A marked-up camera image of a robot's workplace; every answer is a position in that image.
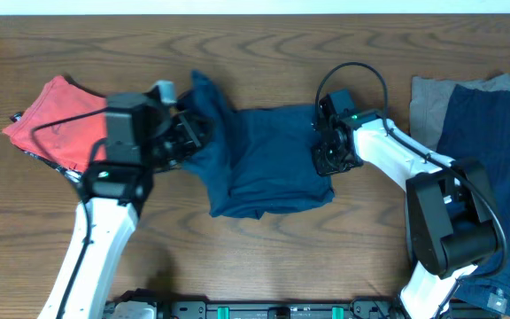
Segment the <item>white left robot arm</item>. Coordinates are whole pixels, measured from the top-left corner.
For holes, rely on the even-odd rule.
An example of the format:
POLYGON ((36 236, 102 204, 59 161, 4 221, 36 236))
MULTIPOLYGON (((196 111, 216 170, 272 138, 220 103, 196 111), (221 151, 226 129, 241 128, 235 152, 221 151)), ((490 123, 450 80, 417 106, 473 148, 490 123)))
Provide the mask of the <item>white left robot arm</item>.
POLYGON ((106 135, 92 144, 74 188, 80 202, 66 256, 42 318, 99 318, 123 250, 157 173, 174 170, 209 143, 213 125, 178 105, 174 84, 106 99, 106 135))

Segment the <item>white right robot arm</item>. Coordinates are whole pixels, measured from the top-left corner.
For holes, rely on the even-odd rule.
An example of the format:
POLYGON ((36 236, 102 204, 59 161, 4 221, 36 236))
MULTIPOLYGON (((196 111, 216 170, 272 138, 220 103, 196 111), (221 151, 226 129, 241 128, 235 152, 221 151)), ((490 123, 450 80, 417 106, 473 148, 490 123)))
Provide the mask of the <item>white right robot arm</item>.
POLYGON ((478 267, 506 253, 489 177, 475 159, 430 151, 378 111, 330 106, 316 109, 320 141, 312 148, 320 175, 369 163, 406 194, 409 245, 416 263, 393 301, 357 300, 355 318, 442 318, 458 288, 476 279, 478 267))

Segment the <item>dark blue denim shorts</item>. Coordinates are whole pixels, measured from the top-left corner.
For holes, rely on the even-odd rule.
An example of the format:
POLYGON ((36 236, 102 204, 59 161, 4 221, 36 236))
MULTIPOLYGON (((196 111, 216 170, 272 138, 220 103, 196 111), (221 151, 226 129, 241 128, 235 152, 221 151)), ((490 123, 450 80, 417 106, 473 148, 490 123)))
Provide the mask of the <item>dark blue denim shorts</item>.
POLYGON ((183 106, 213 122, 210 143, 182 165, 205 184, 213 217, 259 219, 321 207, 335 196, 317 174, 313 105, 235 111, 207 75, 193 71, 183 106))

